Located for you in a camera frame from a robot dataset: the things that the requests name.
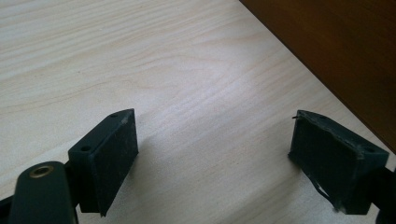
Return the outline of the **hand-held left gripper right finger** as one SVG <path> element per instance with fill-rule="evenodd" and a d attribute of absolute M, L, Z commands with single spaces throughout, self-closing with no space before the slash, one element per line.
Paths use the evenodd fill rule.
<path fill-rule="evenodd" d="M 299 110 L 289 158 L 334 209 L 365 215 L 375 204 L 389 213 L 389 153 L 334 120 Z"/>

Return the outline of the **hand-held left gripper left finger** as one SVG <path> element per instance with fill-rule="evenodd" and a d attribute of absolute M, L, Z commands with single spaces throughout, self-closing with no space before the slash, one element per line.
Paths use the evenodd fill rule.
<path fill-rule="evenodd" d="M 106 215 L 137 154 L 133 109 L 110 114 L 68 150 L 82 213 Z"/>

